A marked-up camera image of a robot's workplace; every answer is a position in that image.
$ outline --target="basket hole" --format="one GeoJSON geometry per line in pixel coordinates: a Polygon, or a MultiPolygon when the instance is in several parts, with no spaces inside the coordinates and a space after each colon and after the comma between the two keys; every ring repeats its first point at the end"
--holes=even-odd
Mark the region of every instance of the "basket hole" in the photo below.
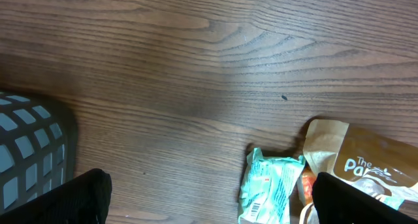
{"type": "Polygon", "coordinates": [[[43,190],[44,190],[44,194],[51,190],[51,179],[45,183],[43,190]]]}
{"type": "Polygon", "coordinates": [[[37,164],[30,166],[26,170],[26,191],[33,187],[37,182],[37,164]]]}
{"type": "Polygon", "coordinates": [[[18,199],[18,178],[15,177],[3,186],[3,204],[5,209],[18,199]]]}
{"type": "Polygon", "coordinates": [[[0,126],[6,131],[10,131],[18,127],[12,119],[3,113],[0,113],[0,126]]]}
{"type": "Polygon", "coordinates": [[[31,197],[28,198],[28,202],[34,200],[36,197],[38,197],[38,194],[35,192],[31,197]]]}
{"type": "Polygon", "coordinates": [[[12,103],[4,99],[0,99],[0,104],[12,104],[12,103]]]}
{"type": "Polygon", "coordinates": [[[61,132],[61,129],[59,128],[59,125],[57,123],[51,124],[50,129],[51,129],[52,134],[54,135],[55,139],[58,139],[60,136],[63,135],[63,133],[61,132]]]}
{"type": "Polygon", "coordinates": [[[16,115],[18,115],[26,124],[34,123],[36,120],[34,117],[25,109],[14,110],[16,115]]]}
{"type": "Polygon", "coordinates": [[[49,153],[44,157],[44,176],[47,175],[52,169],[52,154],[49,153]]]}
{"type": "Polygon", "coordinates": [[[55,176],[55,184],[62,185],[63,184],[63,172],[64,168],[58,169],[55,176]]]}
{"type": "Polygon", "coordinates": [[[29,141],[27,136],[20,137],[15,140],[16,145],[18,145],[20,153],[22,154],[22,157],[26,159],[30,155],[33,154],[33,148],[32,144],[29,141]]]}
{"type": "Polygon", "coordinates": [[[48,136],[44,129],[39,129],[35,131],[35,136],[38,139],[39,145],[41,148],[44,148],[46,145],[50,143],[48,136]]]}
{"type": "Polygon", "coordinates": [[[57,165],[64,161],[64,144],[62,144],[57,150],[57,165]]]}
{"type": "Polygon", "coordinates": [[[5,145],[0,145],[0,172],[14,166],[13,158],[5,145]]]}
{"type": "Polygon", "coordinates": [[[34,106],[32,107],[32,109],[36,111],[44,119],[51,117],[51,114],[42,106],[34,106]]]}
{"type": "Polygon", "coordinates": [[[27,102],[30,101],[29,99],[25,98],[25,97],[21,97],[21,96],[7,96],[7,98],[9,99],[14,99],[16,101],[20,101],[20,102],[27,102]]]}

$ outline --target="gray plastic basket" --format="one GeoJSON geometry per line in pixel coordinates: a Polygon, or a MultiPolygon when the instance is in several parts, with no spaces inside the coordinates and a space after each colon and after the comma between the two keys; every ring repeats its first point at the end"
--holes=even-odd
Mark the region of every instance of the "gray plastic basket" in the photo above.
{"type": "Polygon", "coordinates": [[[76,141],[64,104],[0,92],[0,214],[72,179],[76,141]]]}

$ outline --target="orange packaging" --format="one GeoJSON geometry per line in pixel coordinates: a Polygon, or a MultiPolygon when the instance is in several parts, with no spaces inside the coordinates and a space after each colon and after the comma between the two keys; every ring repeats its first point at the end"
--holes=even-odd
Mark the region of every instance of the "orange packaging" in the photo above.
{"type": "Polygon", "coordinates": [[[313,202],[312,200],[312,186],[316,181],[316,176],[310,169],[305,167],[297,182],[299,199],[304,206],[313,202]]]}

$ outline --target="plastic wrapper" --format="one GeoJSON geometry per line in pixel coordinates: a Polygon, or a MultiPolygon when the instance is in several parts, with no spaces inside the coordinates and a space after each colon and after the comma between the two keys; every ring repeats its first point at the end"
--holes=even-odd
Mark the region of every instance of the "plastic wrapper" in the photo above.
{"type": "Polygon", "coordinates": [[[313,202],[312,187],[314,186],[315,181],[316,176],[311,168],[309,166],[305,167],[297,181],[299,199],[304,206],[313,202]]]}
{"type": "Polygon", "coordinates": [[[289,196],[305,166],[303,156],[263,157],[260,148],[247,156],[247,169],[241,185],[238,222],[290,223],[289,196]]]}
{"type": "Polygon", "coordinates": [[[299,224],[320,224],[318,213],[313,203],[307,204],[300,213],[299,224]]]}

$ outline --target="barcode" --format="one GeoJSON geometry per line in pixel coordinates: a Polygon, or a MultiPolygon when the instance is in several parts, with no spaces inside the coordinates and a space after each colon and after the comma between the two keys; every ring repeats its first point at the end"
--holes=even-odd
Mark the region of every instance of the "barcode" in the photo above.
{"type": "Polygon", "coordinates": [[[253,209],[251,209],[251,216],[256,216],[260,208],[260,204],[254,203],[253,209]]]}

